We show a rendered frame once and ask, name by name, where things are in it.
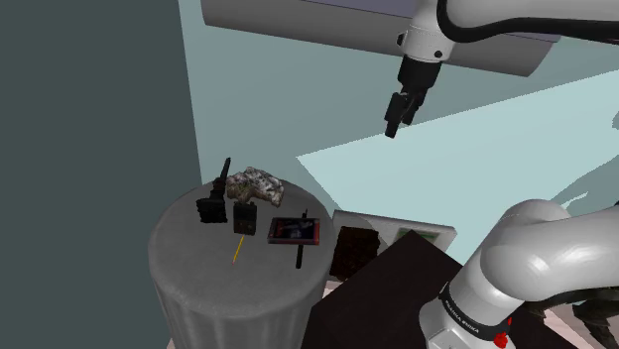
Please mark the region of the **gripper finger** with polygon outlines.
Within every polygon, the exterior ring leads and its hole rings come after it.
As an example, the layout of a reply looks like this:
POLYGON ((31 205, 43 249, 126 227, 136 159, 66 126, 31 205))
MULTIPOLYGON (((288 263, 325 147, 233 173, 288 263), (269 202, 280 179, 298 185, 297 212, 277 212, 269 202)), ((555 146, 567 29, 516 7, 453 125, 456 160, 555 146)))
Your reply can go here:
POLYGON ((389 138, 396 136, 398 127, 402 121, 403 114, 406 112, 407 98, 405 95, 394 92, 390 99, 384 120, 387 122, 385 135, 389 138))
POLYGON ((417 92, 402 90, 402 95, 406 99, 406 108, 402 117, 402 122, 405 125, 411 125, 413 123, 415 114, 425 102, 427 92, 426 89, 417 92))

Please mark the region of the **red framed tablet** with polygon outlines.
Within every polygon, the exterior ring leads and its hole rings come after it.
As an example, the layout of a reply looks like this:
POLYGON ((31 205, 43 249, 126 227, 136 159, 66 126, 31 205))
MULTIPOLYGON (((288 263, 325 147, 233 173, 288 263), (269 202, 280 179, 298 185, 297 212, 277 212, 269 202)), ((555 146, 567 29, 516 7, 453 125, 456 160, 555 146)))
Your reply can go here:
POLYGON ((269 244, 318 245, 319 220, 315 218, 274 217, 267 241, 269 244))

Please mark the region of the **mottled grey rock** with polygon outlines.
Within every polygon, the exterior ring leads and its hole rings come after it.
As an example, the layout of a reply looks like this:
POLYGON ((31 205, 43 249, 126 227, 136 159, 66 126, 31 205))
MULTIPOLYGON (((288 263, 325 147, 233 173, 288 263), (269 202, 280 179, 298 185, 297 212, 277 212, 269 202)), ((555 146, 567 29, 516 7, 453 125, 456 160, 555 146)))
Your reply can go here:
POLYGON ((253 167, 230 175, 226 179, 228 198, 241 203, 248 203, 251 198, 258 198, 279 207, 284 197, 284 185, 277 177, 253 167))

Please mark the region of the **black pen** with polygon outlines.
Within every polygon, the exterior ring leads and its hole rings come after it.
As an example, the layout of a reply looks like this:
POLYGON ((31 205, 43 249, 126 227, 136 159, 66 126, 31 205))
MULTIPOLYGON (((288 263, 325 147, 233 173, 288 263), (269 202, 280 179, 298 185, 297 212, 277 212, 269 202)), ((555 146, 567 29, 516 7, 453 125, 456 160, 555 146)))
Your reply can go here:
MULTIPOLYGON (((308 210, 306 209, 305 212, 303 213, 302 218, 307 218, 308 216, 308 210)), ((303 244, 300 244, 298 246, 298 251, 297 251, 297 257, 296 257, 296 269, 300 269, 303 265, 303 255, 304 255, 304 246, 303 244)))

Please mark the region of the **small black box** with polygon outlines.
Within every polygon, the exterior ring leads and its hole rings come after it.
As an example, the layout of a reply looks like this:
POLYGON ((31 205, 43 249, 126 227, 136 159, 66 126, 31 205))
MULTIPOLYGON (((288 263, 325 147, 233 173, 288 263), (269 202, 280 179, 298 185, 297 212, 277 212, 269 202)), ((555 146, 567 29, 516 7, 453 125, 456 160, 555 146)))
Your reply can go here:
POLYGON ((249 203, 235 202, 233 206, 233 227, 237 234, 254 236, 256 233, 257 206, 249 203))

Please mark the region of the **dark robot stand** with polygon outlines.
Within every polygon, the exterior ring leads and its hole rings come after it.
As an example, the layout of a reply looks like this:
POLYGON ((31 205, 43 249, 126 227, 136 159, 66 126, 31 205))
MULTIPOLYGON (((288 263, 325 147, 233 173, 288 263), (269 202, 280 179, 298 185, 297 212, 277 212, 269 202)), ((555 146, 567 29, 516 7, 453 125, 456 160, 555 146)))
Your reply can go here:
POLYGON ((426 349, 421 307, 461 265, 406 235, 311 309, 301 349, 426 349))

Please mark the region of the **round table with grey cloth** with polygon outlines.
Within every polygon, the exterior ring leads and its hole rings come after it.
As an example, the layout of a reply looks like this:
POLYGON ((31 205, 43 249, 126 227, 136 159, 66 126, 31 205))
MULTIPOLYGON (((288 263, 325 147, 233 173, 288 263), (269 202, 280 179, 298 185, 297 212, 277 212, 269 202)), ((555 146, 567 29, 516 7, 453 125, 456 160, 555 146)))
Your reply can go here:
POLYGON ((284 184, 279 207, 257 201, 257 231, 231 264, 240 234, 233 224, 203 224, 195 202, 210 184, 176 199, 148 243, 150 273, 176 349, 301 349, 311 308, 324 293, 336 235, 311 193, 284 184), (273 217, 319 220, 319 244, 304 249, 269 244, 273 217))

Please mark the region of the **white frame with dark panels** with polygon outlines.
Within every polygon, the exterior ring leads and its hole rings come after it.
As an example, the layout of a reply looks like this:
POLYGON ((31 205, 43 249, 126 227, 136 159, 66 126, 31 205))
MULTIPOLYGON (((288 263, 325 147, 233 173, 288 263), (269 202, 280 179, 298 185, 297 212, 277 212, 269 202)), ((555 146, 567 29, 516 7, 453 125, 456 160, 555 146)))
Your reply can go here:
POLYGON ((352 211, 335 210, 337 234, 329 275, 345 282, 393 243, 413 231, 442 251, 455 239, 454 227, 352 211))

